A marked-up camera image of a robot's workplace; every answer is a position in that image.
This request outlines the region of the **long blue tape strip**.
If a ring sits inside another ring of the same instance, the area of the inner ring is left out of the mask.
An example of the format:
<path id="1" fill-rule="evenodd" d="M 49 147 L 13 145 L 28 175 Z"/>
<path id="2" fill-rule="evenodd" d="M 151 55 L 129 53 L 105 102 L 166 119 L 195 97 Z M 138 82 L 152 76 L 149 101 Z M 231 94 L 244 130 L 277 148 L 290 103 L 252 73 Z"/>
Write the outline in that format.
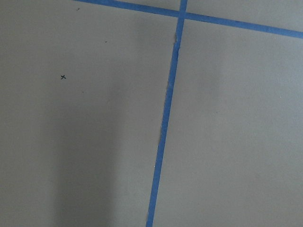
<path id="1" fill-rule="evenodd" d="M 158 196 L 158 190 L 160 184 L 161 169 L 162 169 L 166 137 L 167 137 L 168 126 L 169 126 L 169 117 L 170 117 L 172 97 L 173 97 L 174 85 L 175 85 L 175 79 L 176 79 L 176 73 L 178 67 L 178 56 L 179 56 L 179 50 L 180 50 L 181 39 L 183 34 L 186 9 L 187 9 L 187 0 L 181 0 L 179 12 L 178 12 L 176 32 L 175 32 L 175 43 L 173 46 L 173 51 L 171 56 L 171 64 L 169 69 L 165 103 L 163 108 L 160 140 L 157 148 L 157 155 L 154 165 L 154 173 L 153 173 L 153 180 L 151 186 L 150 201 L 149 201 L 147 219 L 145 224 L 147 227 L 152 227 L 154 221 L 154 214 L 155 214 L 157 196 Z"/>

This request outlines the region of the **crossing blue tape strip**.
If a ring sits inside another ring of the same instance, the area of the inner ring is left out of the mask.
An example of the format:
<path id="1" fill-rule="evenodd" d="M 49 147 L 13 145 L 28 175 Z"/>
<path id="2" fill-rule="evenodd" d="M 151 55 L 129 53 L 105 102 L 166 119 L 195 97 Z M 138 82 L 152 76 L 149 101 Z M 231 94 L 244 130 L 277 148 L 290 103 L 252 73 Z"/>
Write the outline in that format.
<path id="1" fill-rule="evenodd" d="M 165 8 L 142 5 L 142 4 L 129 3 L 124 1 L 85 0 L 84 2 L 89 4 L 102 5 L 102 6 L 114 7 L 118 9 L 127 9 L 127 10 L 139 11 L 139 12 L 146 12 L 146 13 L 157 14 L 157 15 L 168 16 L 168 17 L 175 17 L 175 18 L 179 17 L 178 10 L 165 9 Z M 302 31 L 289 30 L 279 27 L 254 24 L 254 23 L 225 19 L 220 17 L 200 15 L 195 13 L 186 12 L 184 19 L 192 20 L 192 21 L 200 21 L 210 24 L 217 24 L 222 26 L 236 27 L 241 29 L 253 30 L 258 32 L 282 35 L 282 36 L 288 36 L 288 37 L 299 38 L 299 39 L 303 38 Z"/>

